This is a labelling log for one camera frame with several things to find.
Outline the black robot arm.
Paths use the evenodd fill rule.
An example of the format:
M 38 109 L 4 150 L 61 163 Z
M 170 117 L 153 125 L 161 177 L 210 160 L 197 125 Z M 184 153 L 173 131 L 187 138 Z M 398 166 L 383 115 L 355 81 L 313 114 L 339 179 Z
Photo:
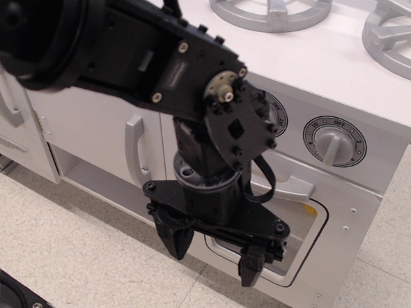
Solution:
M 176 177 L 143 186 L 160 239 L 176 259 L 195 231 L 238 246 L 251 287 L 283 259 L 290 231 L 265 208 L 273 191 L 250 185 L 252 164 L 276 183 L 263 158 L 276 146 L 270 106 L 222 38 L 163 3 L 0 0 L 0 64 L 33 91 L 76 86 L 171 115 Z

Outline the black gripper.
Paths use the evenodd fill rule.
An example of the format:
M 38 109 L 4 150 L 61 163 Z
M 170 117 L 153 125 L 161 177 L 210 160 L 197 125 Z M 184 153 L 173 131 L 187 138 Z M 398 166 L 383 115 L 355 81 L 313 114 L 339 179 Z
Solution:
M 186 255 L 195 231 L 242 248 L 238 263 L 242 287 L 256 284 L 265 258 L 268 263 L 284 259 L 290 227 L 263 205 L 274 190 L 256 197 L 237 178 L 207 189 L 152 180 L 144 184 L 144 194 L 150 198 L 147 208 L 157 233 L 177 260 Z

